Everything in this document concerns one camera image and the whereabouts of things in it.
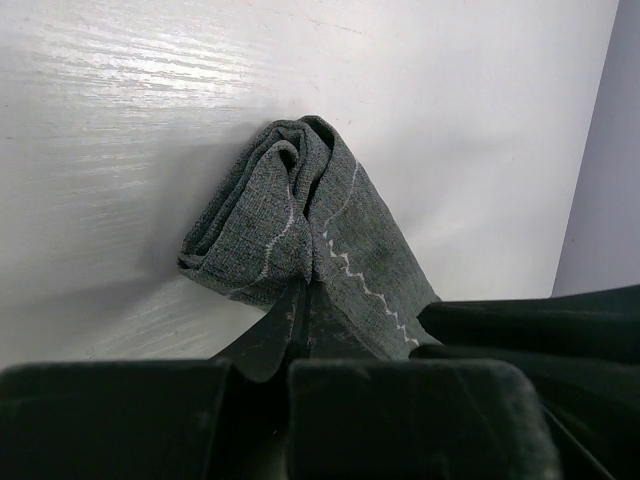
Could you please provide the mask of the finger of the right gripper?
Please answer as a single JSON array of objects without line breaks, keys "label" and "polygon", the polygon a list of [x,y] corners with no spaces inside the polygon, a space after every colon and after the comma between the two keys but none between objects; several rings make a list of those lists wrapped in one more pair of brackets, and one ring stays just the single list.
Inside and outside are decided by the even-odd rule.
[{"label": "finger of the right gripper", "polygon": [[567,479],[639,476],[639,288],[439,302],[413,359],[495,359],[534,385]]}]

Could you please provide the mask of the grey cloth napkin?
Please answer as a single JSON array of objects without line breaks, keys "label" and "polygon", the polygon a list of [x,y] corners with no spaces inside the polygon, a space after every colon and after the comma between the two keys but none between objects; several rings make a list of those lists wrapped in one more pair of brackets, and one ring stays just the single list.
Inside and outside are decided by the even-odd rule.
[{"label": "grey cloth napkin", "polygon": [[294,280],[321,282],[377,356],[404,360],[431,336],[437,298],[387,205],[317,116],[269,124],[241,152],[177,257],[190,280],[270,309]]}]

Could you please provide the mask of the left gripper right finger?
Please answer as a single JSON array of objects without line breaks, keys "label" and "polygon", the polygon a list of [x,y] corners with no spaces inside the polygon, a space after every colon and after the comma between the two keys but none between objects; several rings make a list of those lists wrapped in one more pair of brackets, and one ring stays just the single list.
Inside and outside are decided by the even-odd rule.
[{"label": "left gripper right finger", "polygon": [[560,456],[536,391],[496,360],[317,357],[338,325],[307,288],[307,351],[288,372],[292,479],[556,479]]}]

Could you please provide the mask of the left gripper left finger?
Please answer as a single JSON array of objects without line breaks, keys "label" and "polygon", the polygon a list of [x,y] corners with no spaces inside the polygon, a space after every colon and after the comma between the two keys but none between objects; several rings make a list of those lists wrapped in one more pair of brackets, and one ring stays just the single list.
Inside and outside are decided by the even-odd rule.
[{"label": "left gripper left finger", "polygon": [[57,362],[1,374],[5,479],[270,479],[305,286],[207,360]]}]

